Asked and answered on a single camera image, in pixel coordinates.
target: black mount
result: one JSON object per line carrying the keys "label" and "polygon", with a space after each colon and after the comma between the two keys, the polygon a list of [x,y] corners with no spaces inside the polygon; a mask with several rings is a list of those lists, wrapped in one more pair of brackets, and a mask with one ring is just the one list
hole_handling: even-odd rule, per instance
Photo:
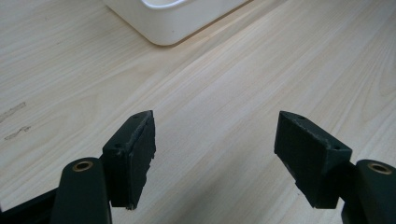
{"label": "black mount", "polygon": [[345,201],[346,224],[396,223],[396,170],[380,161],[349,162],[352,149],[309,119],[281,111],[275,154],[311,206],[332,208]]}
{"label": "black mount", "polygon": [[133,115],[105,144],[100,159],[69,163],[59,188],[1,212],[0,223],[111,223],[109,201],[113,207],[137,207],[155,150],[152,111]]}

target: metal ring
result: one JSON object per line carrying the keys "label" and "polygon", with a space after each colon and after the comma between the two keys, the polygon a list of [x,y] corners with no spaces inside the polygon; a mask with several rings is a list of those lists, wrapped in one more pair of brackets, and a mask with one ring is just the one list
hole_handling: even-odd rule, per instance
{"label": "metal ring", "polygon": [[368,167],[382,175],[391,175],[392,174],[392,171],[388,167],[381,165],[379,163],[376,163],[376,162],[370,162],[368,164]]}
{"label": "metal ring", "polygon": [[83,172],[91,169],[93,163],[91,161],[81,161],[73,166],[74,172]]}

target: white container base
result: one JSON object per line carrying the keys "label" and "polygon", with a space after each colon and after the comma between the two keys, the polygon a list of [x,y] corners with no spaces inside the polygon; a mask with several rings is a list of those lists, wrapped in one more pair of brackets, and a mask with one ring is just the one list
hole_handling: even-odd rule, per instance
{"label": "white container base", "polygon": [[104,0],[156,45],[172,45],[248,0]]}

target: light wood grain surface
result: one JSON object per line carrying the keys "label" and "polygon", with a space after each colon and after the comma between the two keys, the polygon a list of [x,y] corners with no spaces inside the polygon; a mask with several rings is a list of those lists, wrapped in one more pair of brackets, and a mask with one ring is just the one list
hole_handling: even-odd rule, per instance
{"label": "light wood grain surface", "polygon": [[279,110],[396,165],[396,1],[254,0],[178,45],[100,0],[0,2],[0,203],[58,186],[153,109],[157,153],[114,223],[341,223],[274,154]]}

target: scratch mark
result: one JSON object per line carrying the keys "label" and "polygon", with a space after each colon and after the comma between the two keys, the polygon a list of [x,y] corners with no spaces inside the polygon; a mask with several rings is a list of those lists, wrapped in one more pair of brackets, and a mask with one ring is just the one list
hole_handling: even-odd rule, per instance
{"label": "scratch mark", "polygon": [[15,112],[17,112],[18,110],[22,109],[26,107],[26,103],[20,103],[12,108],[10,108],[7,112],[3,113],[0,115],[0,123],[3,122],[6,118],[12,116]]}
{"label": "scratch mark", "polygon": [[19,131],[10,134],[9,136],[5,137],[4,139],[5,139],[5,140],[13,139],[13,138],[16,137],[20,132],[25,132],[25,133],[26,133],[27,131],[29,131],[30,128],[31,128],[31,126],[24,126],[24,127],[21,127]]}

